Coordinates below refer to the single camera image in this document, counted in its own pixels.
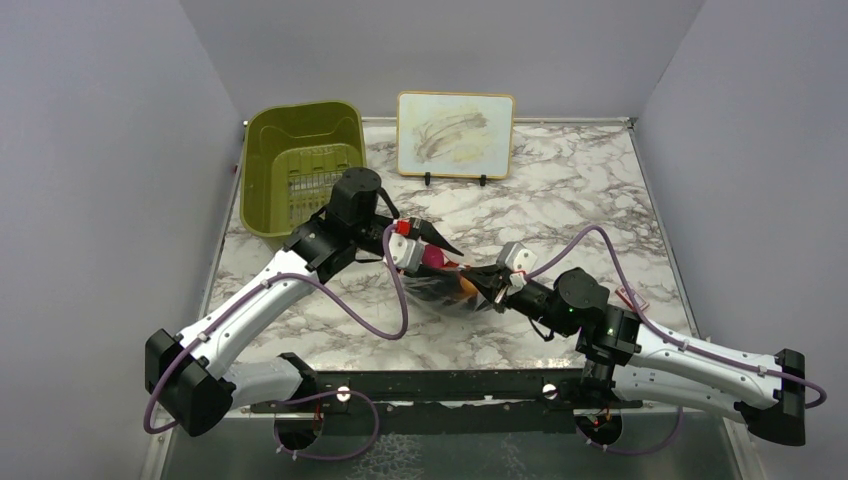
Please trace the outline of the orange toy carrot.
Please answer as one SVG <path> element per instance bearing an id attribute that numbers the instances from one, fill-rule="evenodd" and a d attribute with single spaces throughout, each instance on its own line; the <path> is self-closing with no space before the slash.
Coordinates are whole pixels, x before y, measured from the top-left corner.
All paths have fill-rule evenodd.
<path id="1" fill-rule="evenodd" d="M 458 276 L 458 284 L 460 289 L 459 295 L 462 298 L 476 297 L 478 295 L 478 289 L 476 286 L 464 276 Z"/>

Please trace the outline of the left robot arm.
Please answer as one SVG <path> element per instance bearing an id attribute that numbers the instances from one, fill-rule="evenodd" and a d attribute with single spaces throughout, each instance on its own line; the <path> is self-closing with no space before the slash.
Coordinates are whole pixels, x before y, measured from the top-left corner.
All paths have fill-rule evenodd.
<path id="1" fill-rule="evenodd" d="M 425 245 L 458 251 L 431 222 L 402 217 L 375 171 L 345 170 L 327 202 L 292 230 L 262 271 L 233 297 L 176 334 L 160 329 L 148 338 L 144 431 L 159 434 L 180 426 L 196 437 L 231 409 L 266 400 L 294 411 L 306 408 L 315 386 L 290 360 L 243 368 L 234 367 L 234 361 L 274 320 L 314 291 L 373 335 L 401 339 L 408 330 L 409 309 L 400 276 L 419 269 Z M 359 251 L 375 255 L 388 270 L 399 302 L 395 332 L 378 329 L 326 285 L 355 263 Z"/>

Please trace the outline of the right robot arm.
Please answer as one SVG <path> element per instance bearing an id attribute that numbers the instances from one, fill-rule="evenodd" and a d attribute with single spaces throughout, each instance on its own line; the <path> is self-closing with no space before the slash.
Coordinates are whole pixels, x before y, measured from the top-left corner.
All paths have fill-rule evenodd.
<path id="1" fill-rule="evenodd" d="M 757 354 L 665 329 L 610 304 L 609 289 L 581 268 L 550 287 L 495 265 L 462 276 L 496 311 L 576 338 L 588 362 L 577 393 L 589 406 L 656 401 L 714 413 L 775 444 L 806 442 L 805 359 L 794 350 Z"/>

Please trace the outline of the small magenta toy piece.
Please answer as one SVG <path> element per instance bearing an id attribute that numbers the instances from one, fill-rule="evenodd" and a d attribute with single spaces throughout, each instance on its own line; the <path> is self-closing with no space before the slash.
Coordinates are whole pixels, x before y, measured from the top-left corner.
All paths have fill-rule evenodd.
<path id="1" fill-rule="evenodd" d="M 441 248 L 426 244 L 422 254 L 422 264 L 429 268 L 442 269 L 446 266 L 447 258 Z"/>

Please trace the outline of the olive green plastic bin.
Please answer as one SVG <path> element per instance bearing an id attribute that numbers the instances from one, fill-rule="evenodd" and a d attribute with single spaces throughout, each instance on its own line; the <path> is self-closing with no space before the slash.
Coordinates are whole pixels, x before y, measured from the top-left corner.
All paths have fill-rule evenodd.
<path id="1" fill-rule="evenodd" d="M 247 122 L 240 218 L 273 251 L 325 205 L 341 174 L 364 167 L 359 110 L 344 101 L 265 109 Z"/>

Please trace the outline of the clear zip bag orange zipper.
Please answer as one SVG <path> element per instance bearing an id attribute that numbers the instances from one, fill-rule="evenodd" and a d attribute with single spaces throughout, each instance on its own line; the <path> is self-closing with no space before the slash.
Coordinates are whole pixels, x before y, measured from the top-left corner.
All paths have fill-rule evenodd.
<path id="1" fill-rule="evenodd" d="M 445 318 L 467 319 L 480 317 L 493 310 L 478 292 L 476 297 L 462 298 L 459 293 L 455 267 L 435 269 L 421 266 L 416 275 L 403 275 L 402 286 L 413 304 L 427 312 Z"/>

